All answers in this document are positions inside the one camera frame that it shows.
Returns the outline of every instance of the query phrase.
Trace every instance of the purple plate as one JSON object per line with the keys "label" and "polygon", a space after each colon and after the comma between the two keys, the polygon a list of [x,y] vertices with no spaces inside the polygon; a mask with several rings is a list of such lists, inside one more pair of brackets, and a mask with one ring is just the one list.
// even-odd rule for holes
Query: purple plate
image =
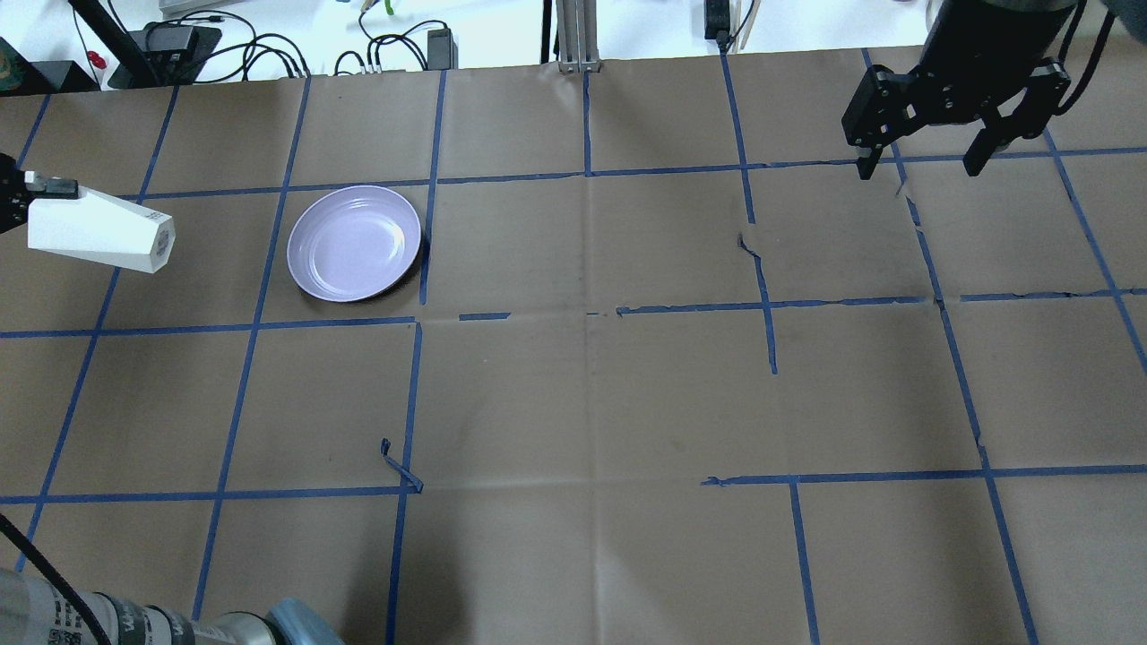
{"label": "purple plate", "polygon": [[393,286],[421,242],[419,213],[406,199],[381,186],[351,186],[303,211],[287,241],[287,267],[312,296],[351,302]]}

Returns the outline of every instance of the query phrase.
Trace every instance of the metal bracket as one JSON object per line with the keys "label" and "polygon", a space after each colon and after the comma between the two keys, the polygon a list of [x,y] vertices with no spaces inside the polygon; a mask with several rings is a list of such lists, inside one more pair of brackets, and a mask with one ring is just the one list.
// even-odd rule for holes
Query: metal bracket
{"label": "metal bracket", "polygon": [[562,73],[598,71],[598,0],[556,0],[557,69]]}

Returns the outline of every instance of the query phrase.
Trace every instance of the table surface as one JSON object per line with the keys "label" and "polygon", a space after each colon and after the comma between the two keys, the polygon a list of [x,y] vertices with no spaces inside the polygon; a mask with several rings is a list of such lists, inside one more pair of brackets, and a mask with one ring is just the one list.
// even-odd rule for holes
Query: table surface
{"label": "table surface", "polygon": [[[0,508],[78,586],[351,645],[1147,640],[1145,52],[977,179],[949,127],[861,182],[865,54],[918,52],[0,101],[179,235],[0,239]],[[291,226],[364,182],[423,254],[310,298]]]}

